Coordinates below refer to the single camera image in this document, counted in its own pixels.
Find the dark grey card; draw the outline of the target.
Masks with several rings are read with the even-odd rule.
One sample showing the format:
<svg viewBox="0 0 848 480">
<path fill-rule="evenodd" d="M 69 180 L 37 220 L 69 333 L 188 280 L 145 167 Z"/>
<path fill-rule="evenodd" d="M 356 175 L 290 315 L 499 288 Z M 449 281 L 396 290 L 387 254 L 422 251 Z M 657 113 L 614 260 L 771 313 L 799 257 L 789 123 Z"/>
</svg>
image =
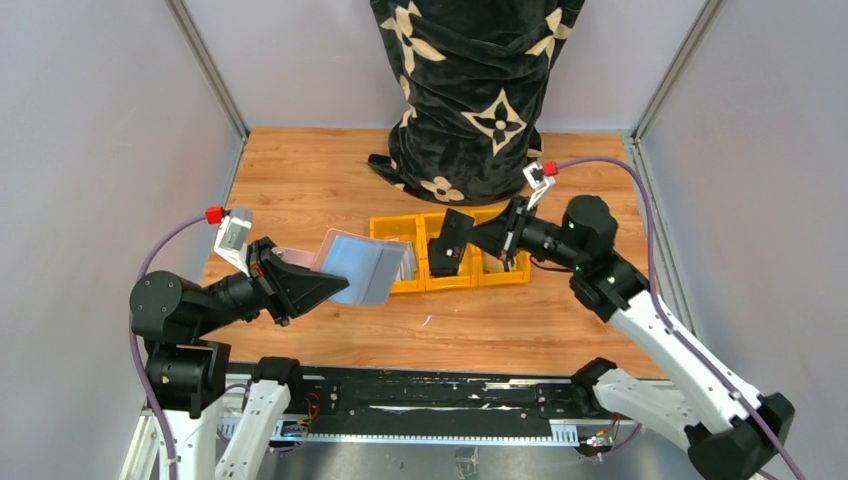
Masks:
<svg viewBox="0 0 848 480">
<path fill-rule="evenodd" d="M 447 209 L 439 234 L 427 242 L 430 275 L 435 278 L 456 276 L 468 245 L 474 218 L 455 209 Z"/>
</svg>

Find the pink leather card holder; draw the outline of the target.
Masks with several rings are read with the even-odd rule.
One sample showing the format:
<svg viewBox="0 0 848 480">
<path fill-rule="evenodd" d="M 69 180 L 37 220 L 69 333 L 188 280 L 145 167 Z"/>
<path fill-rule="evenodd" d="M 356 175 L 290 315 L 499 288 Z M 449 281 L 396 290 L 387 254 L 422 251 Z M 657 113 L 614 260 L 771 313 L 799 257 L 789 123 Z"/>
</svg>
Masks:
<svg viewBox="0 0 848 480">
<path fill-rule="evenodd" d="M 315 253 L 279 247 L 283 258 L 313 271 L 345 277 L 349 286 L 330 297 L 349 306 L 384 305 L 395 282 L 405 246 L 339 229 L 326 232 Z"/>
</svg>

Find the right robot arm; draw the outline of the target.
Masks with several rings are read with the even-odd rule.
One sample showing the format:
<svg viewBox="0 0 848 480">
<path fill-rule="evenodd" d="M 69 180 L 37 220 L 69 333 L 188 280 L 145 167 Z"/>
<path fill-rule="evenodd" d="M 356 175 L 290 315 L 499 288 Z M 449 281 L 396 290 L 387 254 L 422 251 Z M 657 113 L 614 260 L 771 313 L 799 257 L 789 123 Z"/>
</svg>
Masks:
<svg viewBox="0 0 848 480">
<path fill-rule="evenodd" d="M 762 394 L 695 338 L 615 251 L 617 230 L 598 196 L 573 198 L 560 224 L 537 218 L 529 198 L 517 196 L 466 238 L 504 262 L 521 251 L 562 267 L 579 303 L 640 347 L 673 385 L 657 388 L 598 358 L 571 377 L 590 402 L 677 445 L 705 479 L 753 477 L 779 454 L 794 406 L 780 393 Z"/>
</svg>

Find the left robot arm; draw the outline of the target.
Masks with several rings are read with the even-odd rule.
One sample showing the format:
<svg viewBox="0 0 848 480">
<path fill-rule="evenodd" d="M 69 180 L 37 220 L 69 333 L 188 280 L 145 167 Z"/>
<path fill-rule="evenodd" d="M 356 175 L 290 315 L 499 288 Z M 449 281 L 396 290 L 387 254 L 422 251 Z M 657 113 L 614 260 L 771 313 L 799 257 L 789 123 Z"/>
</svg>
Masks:
<svg viewBox="0 0 848 480">
<path fill-rule="evenodd" d="M 286 326 L 349 285 L 284 261 L 276 248 L 267 237 L 252 242 L 244 271 L 206 287 L 160 270 L 132 289 L 131 332 L 148 352 L 141 379 L 159 422 L 162 471 L 171 479 L 256 478 L 280 417 L 306 401 L 298 360 L 262 358 L 235 431 L 223 453 L 216 452 L 231 347 L 205 335 L 262 312 Z"/>
</svg>

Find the yellow plastic end bin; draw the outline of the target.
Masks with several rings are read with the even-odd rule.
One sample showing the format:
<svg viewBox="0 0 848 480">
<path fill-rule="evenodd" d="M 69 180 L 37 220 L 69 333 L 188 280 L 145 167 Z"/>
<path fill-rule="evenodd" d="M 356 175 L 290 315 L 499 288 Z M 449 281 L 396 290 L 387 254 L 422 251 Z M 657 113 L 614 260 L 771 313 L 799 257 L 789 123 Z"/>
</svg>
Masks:
<svg viewBox="0 0 848 480">
<path fill-rule="evenodd" d="M 527 252 L 518 252 L 509 264 L 505 264 L 476 245 L 471 245 L 471 249 L 473 274 L 477 277 L 478 287 L 505 287 L 530 282 L 533 267 Z"/>
</svg>

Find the black floral blanket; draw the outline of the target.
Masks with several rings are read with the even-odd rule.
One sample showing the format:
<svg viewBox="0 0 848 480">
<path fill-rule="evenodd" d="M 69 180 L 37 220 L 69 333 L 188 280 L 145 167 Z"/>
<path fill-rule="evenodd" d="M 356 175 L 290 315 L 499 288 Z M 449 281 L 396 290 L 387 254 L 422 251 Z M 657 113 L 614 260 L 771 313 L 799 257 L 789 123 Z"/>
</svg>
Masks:
<svg viewBox="0 0 848 480">
<path fill-rule="evenodd" d="M 446 205 L 506 200 L 539 158 L 536 124 L 551 72 L 583 3 L 374 1 L 406 103 L 371 170 L 400 191 Z"/>
</svg>

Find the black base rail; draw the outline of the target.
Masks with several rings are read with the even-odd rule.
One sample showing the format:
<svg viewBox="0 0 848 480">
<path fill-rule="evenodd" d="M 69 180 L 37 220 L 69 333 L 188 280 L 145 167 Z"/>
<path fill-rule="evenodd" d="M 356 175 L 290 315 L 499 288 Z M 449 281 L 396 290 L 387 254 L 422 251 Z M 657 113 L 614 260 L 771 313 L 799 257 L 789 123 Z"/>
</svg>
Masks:
<svg viewBox="0 0 848 480">
<path fill-rule="evenodd" d="M 587 447 L 632 421 L 567 377 L 306 366 L 305 392 L 271 428 L 274 447 L 313 443 Z"/>
</svg>

